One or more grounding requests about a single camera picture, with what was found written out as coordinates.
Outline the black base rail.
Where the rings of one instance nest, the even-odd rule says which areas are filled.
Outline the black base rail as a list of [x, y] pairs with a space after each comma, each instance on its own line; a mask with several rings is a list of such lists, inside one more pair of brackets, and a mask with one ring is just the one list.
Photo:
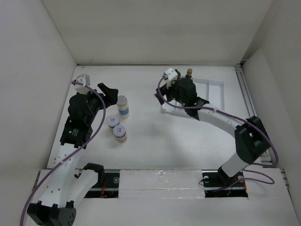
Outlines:
[[239, 182], [222, 191], [215, 171], [191, 169], [106, 170], [104, 182], [94, 185], [87, 198], [120, 199], [202, 199], [248, 197], [245, 183]]

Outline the red label lid jar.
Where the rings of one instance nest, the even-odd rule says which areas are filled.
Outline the red label lid jar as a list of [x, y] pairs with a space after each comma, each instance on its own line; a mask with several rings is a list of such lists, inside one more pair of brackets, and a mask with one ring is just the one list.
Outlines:
[[113, 128], [113, 134], [117, 141], [124, 143], [127, 140], [127, 132], [123, 125], [117, 125]]
[[119, 118], [116, 115], [110, 116], [107, 118], [107, 125], [113, 129], [114, 127], [119, 125]]

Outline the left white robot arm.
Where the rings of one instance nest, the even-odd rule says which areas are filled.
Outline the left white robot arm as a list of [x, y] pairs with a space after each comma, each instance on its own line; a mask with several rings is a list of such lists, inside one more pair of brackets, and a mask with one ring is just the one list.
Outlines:
[[108, 179], [102, 165], [88, 163], [75, 176], [77, 164], [87, 145], [97, 135], [92, 123], [97, 113], [103, 112], [118, 100], [117, 89], [103, 83], [98, 84], [101, 93], [80, 82], [72, 82], [76, 94], [69, 100], [68, 118], [60, 138], [59, 153], [55, 166], [37, 184], [39, 188], [45, 180], [47, 187], [36, 203], [28, 198], [22, 216], [26, 214], [39, 226], [71, 226], [75, 222], [76, 207], [93, 186], [107, 186]]

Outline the silver lid blue label jar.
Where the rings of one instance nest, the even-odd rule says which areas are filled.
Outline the silver lid blue label jar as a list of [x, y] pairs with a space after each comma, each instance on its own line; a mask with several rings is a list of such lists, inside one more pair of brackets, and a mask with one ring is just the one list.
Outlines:
[[128, 100], [125, 96], [120, 95], [117, 99], [117, 108], [118, 112], [121, 117], [128, 118], [129, 117], [129, 107], [128, 107]]

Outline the white compartment tray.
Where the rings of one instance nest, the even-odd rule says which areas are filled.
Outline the white compartment tray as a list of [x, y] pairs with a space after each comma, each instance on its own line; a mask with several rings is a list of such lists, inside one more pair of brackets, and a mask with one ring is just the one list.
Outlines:
[[[222, 81], [192, 78], [196, 86], [198, 97], [208, 100], [215, 107], [225, 110], [224, 106], [224, 83]], [[162, 113], [189, 118], [183, 109], [178, 109], [164, 103], [161, 107]]]

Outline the yellow label small bottle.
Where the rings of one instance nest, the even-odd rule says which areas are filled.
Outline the yellow label small bottle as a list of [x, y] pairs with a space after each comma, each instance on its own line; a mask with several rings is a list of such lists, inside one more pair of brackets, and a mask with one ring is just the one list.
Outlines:
[[193, 72], [193, 70], [191, 68], [188, 68], [185, 77], [188, 78], [188, 79], [191, 79], [192, 78], [192, 72]]

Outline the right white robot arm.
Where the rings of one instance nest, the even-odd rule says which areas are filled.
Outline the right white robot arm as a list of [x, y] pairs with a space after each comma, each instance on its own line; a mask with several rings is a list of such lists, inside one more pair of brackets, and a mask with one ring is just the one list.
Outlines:
[[262, 121], [253, 116], [242, 119], [216, 108], [208, 100], [198, 97], [196, 86], [189, 78], [178, 76], [168, 79], [164, 75], [158, 84], [155, 97], [161, 105], [171, 105], [174, 100], [179, 103], [178, 109], [197, 121], [209, 123], [230, 134], [235, 139], [235, 153], [217, 170], [217, 181], [220, 186], [229, 187], [235, 184], [234, 178], [269, 148], [273, 147]]

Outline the front red label lid jar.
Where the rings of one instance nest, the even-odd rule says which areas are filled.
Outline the front red label lid jar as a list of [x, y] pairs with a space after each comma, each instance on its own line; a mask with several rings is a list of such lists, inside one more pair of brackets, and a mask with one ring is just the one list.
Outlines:
[[123, 125], [117, 125], [113, 128], [113, 134], [117, 141], [124, 143], [127, 140], [127, 132]]

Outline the rear red label lid jar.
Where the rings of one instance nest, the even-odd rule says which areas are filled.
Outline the rear red label lid jar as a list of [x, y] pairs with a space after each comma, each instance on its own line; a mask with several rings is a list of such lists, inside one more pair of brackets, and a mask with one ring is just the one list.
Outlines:
[[110, 116], [107, 118], [107, 125], [113, 129], [114, 127], [119, 125], [119, 118], [116, 115]]

